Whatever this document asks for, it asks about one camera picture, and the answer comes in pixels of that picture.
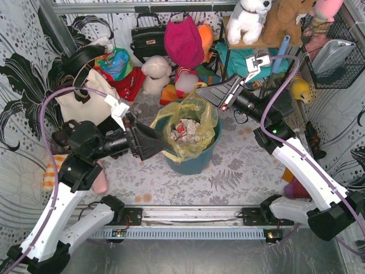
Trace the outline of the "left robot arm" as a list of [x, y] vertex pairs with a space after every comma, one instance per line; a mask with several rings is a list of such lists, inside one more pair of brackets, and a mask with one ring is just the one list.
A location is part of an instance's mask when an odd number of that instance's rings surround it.
[[74, 209], [103, 170], [99, 159], [130, 150], [146, 160], [168, 147], [160, 131], [136, 120], [128, 120], [124, 130], [110, 136], [104, 136], [90, 121], [76, 123], [68, 143], [72, 153], [55, 174], [46, 208], [23, 243], [9, 249], [1, 273], [10, 273], [19, 264], [25, 264], [30, 273], [61, 273], [74, 250], [97, 229], [120, 221], [129, 223], [125, 204], [107, 195], [90, 214], [66, 228]]

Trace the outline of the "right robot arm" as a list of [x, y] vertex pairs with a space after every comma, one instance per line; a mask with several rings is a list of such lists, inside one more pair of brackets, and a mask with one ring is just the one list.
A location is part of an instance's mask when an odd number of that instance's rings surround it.
[[284, 84], [277, 92], [258, 98], [245, 88], [244, 78], [235, 74], [225, 82], [200, 87], [195, 93], [222, 111], [233, 108], [260, 123], [254, 130], [259, 146], [284, 164], [309, 193], [311, 202], [281, 195], [267, 198], [260, 205], [265, 222], [289, 220], [304, 224], [320, 239], [330, 241], [359, 220], [363, 195], [348, 192], [328, 175], [285, 123], [284, 117], [293, 108]]

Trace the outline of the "yellow plastic trash bag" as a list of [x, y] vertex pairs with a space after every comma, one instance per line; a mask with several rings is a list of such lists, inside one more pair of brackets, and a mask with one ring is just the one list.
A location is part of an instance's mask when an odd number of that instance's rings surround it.
[[164, 156], [175, 163], [199, 157], [209, 148], [216, 133], [219, 116], [217, 109], [196, 94], [199, 88], [207, 87], [202, 82], [195, 84], [192, 92], [179, 102], [171, 102], [158, 111], [151, 127], [162, 127], [163, 141], [168, 148]]

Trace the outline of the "teal plastic trash bin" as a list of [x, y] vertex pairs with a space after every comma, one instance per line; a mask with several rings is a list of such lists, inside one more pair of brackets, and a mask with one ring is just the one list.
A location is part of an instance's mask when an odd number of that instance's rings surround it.
[[196, 175], [202, 173], [202, 171], [208, 166], [209, 162], [213, 157], [214, 148], [222, 133], [222, 121], [221, 118], [218, 119], [218, 123], [214, 128], [215, 136], [211, 141], [210, 145], [207, 146], [203, 152], [194, 159], [186, 160], [184, 162], [174, 162], [172, 157], [176, 156], [176, 153], [171, 150], [164, 150], [162, 154], [167, 161], [169, 167], [182, 175]]

